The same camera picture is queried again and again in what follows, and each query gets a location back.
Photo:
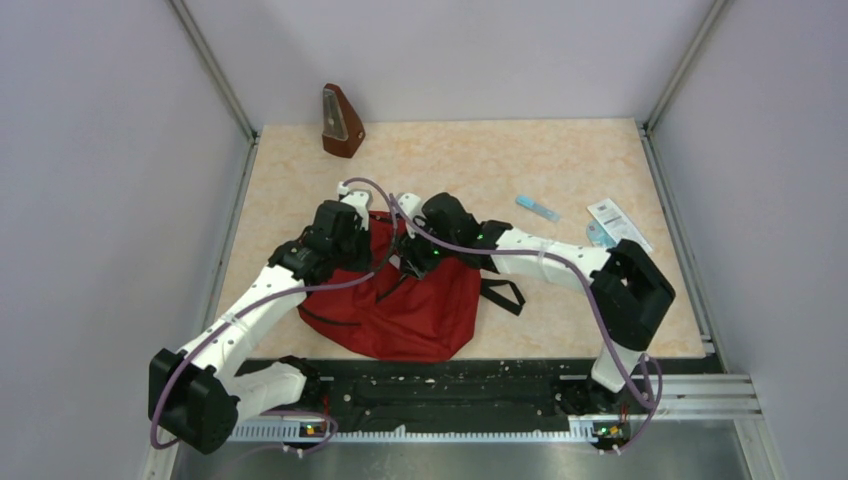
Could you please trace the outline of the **red backpack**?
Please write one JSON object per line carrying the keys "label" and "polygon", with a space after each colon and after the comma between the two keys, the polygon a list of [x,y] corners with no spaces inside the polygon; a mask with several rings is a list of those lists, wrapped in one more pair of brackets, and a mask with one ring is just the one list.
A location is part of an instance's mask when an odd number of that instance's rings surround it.
{"label": "red backpack", "polygon": [[298,314],[324,337],[382,361],[445,362],[473,338],[481,299],[513,315],[526,302],[514,282],[505,283],[509,300],[495,292],[499,281],[454,255],[422,279],[390,265],[354,285],[357,276],[336,271],[330,282],[342,287],[309,294]]}

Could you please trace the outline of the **blue highlighter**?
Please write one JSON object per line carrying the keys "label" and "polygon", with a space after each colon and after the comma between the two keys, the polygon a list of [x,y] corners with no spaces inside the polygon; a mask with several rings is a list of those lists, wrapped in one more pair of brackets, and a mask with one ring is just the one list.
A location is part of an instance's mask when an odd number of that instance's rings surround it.
{"label": "blue highlighter", "polygon": [[557,212],[545,207],[526,195],[518,195],[515,198],[515,203],[520,207],[546,219],[547,221],[556,223],[560,220],[560,215]]}

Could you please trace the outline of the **blue correction tape pack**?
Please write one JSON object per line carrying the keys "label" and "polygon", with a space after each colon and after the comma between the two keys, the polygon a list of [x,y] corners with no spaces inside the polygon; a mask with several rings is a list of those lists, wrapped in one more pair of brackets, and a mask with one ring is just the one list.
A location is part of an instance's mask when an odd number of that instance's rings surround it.
{"label": "blue correction tape pack", "polygon": [[588,223],[586,235],[594,247],[610,249],[618,245],[618,241],[597,220],[592,220]]}

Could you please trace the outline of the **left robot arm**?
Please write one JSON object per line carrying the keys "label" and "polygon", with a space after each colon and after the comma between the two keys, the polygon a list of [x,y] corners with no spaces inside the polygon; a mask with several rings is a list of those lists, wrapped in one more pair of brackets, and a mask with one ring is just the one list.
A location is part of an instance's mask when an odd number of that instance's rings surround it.
{"label": "left robot arm", "polygon": [[331,291],[339,269],[371,264],[369,194],[354,191],[319,205],[299,237],[279,245],[244,294],[210,327],[177,351],[160,350],[149,365],[152,446],[165,431],[196,451],[220,448],[241,422],[280,405],[308,413],[320,386],[282,359],[253,373],[242,364],[263,337],[311,292]]}

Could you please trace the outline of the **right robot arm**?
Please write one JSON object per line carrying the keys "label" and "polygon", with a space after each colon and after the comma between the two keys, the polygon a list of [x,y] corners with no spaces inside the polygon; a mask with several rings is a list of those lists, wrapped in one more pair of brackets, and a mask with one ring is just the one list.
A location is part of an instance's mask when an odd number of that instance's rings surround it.
{"label": "right robot arm", "polygon": [[627,390],[643,405],[652,402],[655,390],[637,387],[632,374],[647,369],[646,352],[676,291],[640,244],[624,239],[607,249],[572,245],[507,222],[479,222],[446,192],[389,201],[406,223],[402,264],[419,277],[454,258],[475,270],[532,277],[584,294],[603,341],[586,385],[589,404],[612,412]]}

